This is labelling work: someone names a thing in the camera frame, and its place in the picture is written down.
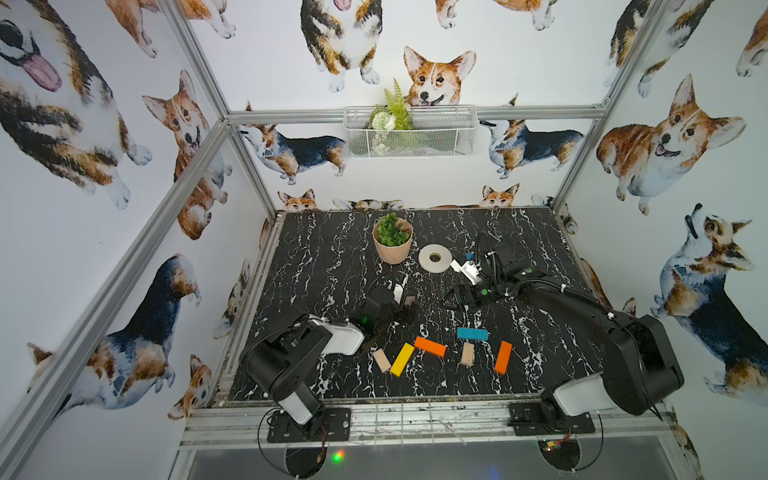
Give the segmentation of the yellow long block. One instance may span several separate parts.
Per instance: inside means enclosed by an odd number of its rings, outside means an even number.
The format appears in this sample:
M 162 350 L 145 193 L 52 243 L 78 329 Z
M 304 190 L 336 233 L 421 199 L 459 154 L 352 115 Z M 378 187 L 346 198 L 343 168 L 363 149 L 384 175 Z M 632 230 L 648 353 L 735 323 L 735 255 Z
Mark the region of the yellow long block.
M 396 376 L 400 377 L 404 370 L 406 369 L 406 366 L 408 362 L 410 361 L 413 353 L 415 351 L 415 347 L 409 343 L 405 343 L 401 350 L 399 351 L 394 363 L 392 364 L 390 368 L 390 372 Z

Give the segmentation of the teal long block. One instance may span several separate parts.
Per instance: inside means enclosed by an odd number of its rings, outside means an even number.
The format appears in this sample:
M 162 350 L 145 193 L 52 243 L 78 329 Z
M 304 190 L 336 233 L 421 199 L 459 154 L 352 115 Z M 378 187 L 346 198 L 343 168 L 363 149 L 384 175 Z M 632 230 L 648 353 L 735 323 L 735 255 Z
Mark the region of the teal long block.
M 485 329 L 458 328 L 456 336 L 461 340 L 487 341 L 489 339 L 489 332 Z

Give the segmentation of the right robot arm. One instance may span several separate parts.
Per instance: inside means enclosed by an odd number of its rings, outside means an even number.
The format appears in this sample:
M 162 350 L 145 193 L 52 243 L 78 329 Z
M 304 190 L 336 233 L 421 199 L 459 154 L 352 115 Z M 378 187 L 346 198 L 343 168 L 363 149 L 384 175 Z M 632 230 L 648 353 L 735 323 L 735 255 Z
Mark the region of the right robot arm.
M 541 414 L 551 425 L 608 409 L 639 416 L 683 387 L 682 368 L 658 319 L 614 310 L 541 269 L 515 262 L 507 244 L 478 251 L 467 264 L 467 281 L 443 295 L 442 308 L 469 312 L 515 300 L 566 323 L 598 348 L 601 371 L 542 394 Z

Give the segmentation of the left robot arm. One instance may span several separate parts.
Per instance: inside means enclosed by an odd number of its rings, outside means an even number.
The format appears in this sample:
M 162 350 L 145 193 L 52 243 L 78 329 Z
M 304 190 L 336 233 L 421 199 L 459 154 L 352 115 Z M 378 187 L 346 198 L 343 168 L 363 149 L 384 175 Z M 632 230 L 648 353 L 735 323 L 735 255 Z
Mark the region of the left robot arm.
M 326 355 L 354 356 L 372 347 L 390 326 L 416 305 L 396 280 L 374 286 L 362 305 L 344 320 L 330 320 L 291 305 L 245 348 L 240 365 L 308 437 L 325 425 L 322 402 L 307 378 Z

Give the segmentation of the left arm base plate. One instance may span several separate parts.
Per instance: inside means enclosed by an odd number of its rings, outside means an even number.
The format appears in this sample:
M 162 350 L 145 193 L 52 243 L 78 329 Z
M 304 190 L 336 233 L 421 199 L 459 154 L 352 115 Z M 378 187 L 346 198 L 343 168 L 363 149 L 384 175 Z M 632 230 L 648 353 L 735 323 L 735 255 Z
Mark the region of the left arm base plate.
M 350 408 L 324 408 L 305 425 L 299 425 L 288 413 L 280 411 L 267 421 L 269 443 L 306 443 L 347 441 L 351 427 Z

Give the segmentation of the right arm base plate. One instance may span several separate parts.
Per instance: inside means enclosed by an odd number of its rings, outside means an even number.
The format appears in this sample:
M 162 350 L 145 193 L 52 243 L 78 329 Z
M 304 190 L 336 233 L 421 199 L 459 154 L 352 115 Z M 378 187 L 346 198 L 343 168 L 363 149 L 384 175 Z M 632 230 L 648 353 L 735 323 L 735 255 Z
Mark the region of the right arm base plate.
M 566 436 L 596 432 L 589 413 L 568 416 L 550 401 L 512 402 L 508 411 L 508 425 L 517 436 Z

